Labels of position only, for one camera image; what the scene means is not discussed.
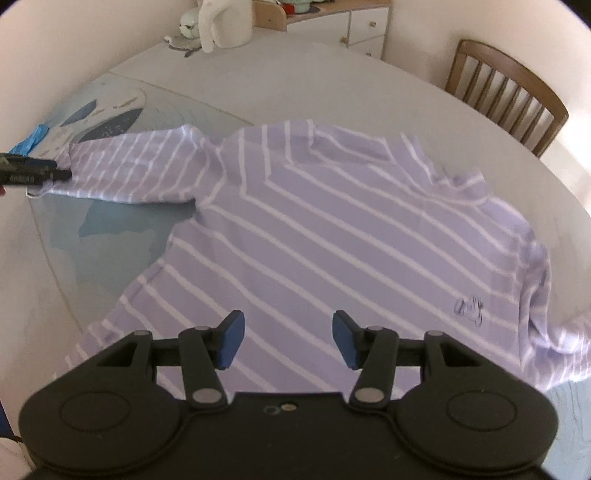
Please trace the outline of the purple white striped shirt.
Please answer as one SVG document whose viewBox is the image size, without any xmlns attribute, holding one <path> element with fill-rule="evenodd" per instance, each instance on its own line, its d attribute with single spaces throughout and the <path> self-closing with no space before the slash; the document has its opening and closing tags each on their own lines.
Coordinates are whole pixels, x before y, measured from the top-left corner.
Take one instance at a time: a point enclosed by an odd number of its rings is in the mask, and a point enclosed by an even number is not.
<svg viewBox="0 0 591 480">
<path fill-rule="evenodd" d="M 590 319 L 550 317 L 550 256 L 528 221 L 482 174 L 440 174 L 410 137 L 184 125 L 70 144 L 56 161 L 73 176 L 52 194 L 197 208 L 60 373 L 135 330 L 171 338 L 239 310 L 228 391 L 346 391 L 342 310 L 404 338 L 443 331 L 542 391 L 590 375 Z"/>
</svg>

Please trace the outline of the pale green round clock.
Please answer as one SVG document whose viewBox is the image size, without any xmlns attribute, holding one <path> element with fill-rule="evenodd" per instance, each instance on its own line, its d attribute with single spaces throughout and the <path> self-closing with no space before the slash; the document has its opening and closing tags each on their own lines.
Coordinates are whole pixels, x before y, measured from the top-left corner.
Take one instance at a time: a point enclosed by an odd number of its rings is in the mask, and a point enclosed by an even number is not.
<svg viewBox="0 0 591 480">
<path fill-rule="evenodd" d="M 199 38 L 199 30 L 198 30 L 198 15 L 199 15 L 199 8 L 191 8 L 185 11 L 180 19 L 179 19 L 179 31 L 184 38 L 187 39 L 198 39 Z"/>
</svg>

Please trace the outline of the brown wooden chair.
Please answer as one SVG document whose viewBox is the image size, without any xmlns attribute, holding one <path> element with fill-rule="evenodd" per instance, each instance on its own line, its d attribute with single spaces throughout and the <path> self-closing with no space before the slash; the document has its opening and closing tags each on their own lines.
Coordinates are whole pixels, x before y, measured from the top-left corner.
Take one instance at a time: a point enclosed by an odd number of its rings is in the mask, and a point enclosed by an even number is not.
<svg viewBox="0 0 591 480">
<path fill-rule="evenodd" d="M 554 90 L 518 60 L 484 42 L 462 39 L 445 90 L 540 158 L 569 119 Z"/>
</svg>

